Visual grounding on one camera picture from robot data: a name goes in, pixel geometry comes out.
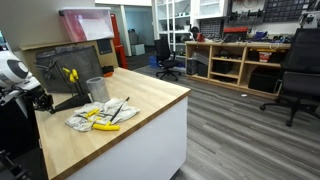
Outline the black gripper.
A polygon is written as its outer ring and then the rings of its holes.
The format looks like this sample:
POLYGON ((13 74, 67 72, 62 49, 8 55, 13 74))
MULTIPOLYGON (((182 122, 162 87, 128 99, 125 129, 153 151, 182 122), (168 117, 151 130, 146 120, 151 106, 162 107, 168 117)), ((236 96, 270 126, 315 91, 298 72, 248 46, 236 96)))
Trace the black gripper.
POLYGON ((40 93, 32 97, 33 108, 38 111, 48 111, 51 114, 55 113, 53 107, 53 97, 51 94, 40 93))

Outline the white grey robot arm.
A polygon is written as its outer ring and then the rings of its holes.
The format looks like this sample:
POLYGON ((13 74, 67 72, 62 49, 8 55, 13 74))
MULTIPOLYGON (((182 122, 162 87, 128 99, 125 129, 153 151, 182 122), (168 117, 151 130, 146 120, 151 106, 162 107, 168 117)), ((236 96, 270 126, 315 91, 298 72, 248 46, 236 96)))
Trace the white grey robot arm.
POLYGON ((0 105, 28 95, 33 109, 54 113, 53 97, 47 94, 28 67, 11 51, 0 52, 0 105))

